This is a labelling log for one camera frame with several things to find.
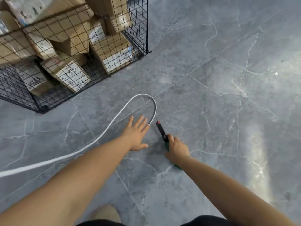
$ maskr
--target shoe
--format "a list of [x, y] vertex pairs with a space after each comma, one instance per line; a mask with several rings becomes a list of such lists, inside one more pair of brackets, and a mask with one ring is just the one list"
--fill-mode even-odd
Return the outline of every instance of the shoe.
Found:
[[121, 223], [121, 219], [117, 210], [111, 205], [105, 205], [97, 209], [92, 214], [90, 220], [111, 220], [116, 223]]

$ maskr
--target wire cage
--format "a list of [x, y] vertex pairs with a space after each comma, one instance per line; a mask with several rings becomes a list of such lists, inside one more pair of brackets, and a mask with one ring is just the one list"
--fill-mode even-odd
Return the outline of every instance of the wire cage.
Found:
[[148, 54], [148, 0], [93, 2], [31, 24], [0, 11], [0, 99], [43, 114]]

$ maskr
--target floor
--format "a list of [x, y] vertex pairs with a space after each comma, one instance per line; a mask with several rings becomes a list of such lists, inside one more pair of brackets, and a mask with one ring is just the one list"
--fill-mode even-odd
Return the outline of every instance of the floor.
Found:
[[[155, 97], [164, 129], [191, 155], [301, 221], [301, 1], [149, 0], [153, 52], [45, 115], [0, 101], [0, 169], [76, 151], [132, 96]], [[137, 98], [100, 139], [117, 137]], [[127, 225], [176, 226], [218, 210], [164, 156], [155, 124], [147, 150], [130, 152], [82, 219], [114, 205]], [[0, 179], [0, 211], [44, 184], [68, 160]]]

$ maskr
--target black pants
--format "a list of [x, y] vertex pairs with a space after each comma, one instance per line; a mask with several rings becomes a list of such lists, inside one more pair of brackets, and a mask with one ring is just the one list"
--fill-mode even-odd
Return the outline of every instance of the black pants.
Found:
[[[109, 220], [93, 220], [86, 221], [77, 226], [125, 226], [124, 224], [115, 223]], [[217, 216], [199, 216], [189, 223], [183, 224], [181, 226], [235, 226], [235, 224], [217, 217]]]

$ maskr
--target white hose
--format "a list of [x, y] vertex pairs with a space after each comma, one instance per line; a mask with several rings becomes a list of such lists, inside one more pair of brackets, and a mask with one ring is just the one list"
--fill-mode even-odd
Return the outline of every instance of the white hose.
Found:
[[152, 119], [150, 120], [149, 124], [151, 124], [151, 122], [154, 120], [155, 118], [155, 115], [156, 115], [156, 112], [157, 112], [157, 104], [156, 104], [156, 101], [155, 99], [148, 95], [148, 94], [137, 94], [135, 95], [134, 97], [132, 97], [127, 103], [126, 105], [120, 110], [120, 112], [113, 118], [113, 120], [109, 123], [109, 125], [107, 126], [107, 128], [103, 131], [103, 133], [101, 133], [101, 135], [99, 137], [97, 137], [92, 143], [88, 144], [87, 146], [83, 147], [82, 149], [79, 149], [78, 151], [76, 152], [73, 152], [71, 154], [68, 154], [68, 155], [65, 155], [65, 156], [60, 156], [60, 157], [57, 157], [55, 159], [51, 159], [51, 160], [47, 160], [47, 161], [44, 161], [44, 162], [39, 162], [39, 163], [35, 163], [35, 164], [32, 164], [32, 165], [29, 165], [29, 166], [25, 166], [25, 167], [19, 167], [19, 168], [16, 168], [16, 169], [12, 169], [12, 170], [8, 170], [8, 171], [1, 171], [0, 172], [0, 178], [2, 177], [6, 177], [6, 176], [9, 176], [9, 175], [14, 175], [14, 174], [17, 174], [17, 173], [21, 173], [21, 172], [24, 172], [24, 171], [29, 171], [31, 169], [34, 169], [34, 168], [38, 168], [38, 167], [42, 167], [42, 166], [45, 166], [45, 165], [48, 165], [48, 164], [51, 164], [51, 163], [54, 163], [54, 162], [57, 162], [57, 161], [60, 161], [62, 159], [66, 159], [66, 158], [69, 158], [69, 157], [72, 157], [72, 156], [75, 156], [76, 154], [82, 152], [83, 150], [85, 150], [86, 148], [90, 147], [92, 144], [94, 144], [96, 141], [98, 141], [104, 133], [106, 133], [106, 131], [109, 129], [109, 127], [111, 126], [111, 124], [114, 122], [114, 120], [119, 116], [119, 114], [124, 110], [124, 108], [130, 103], [131, 100], [133, 100], [135, 97], [137, 96], [148, 96], [150, 97], [154, 103], [155, 103], [155, 112], [153, 114], [153, 117]]

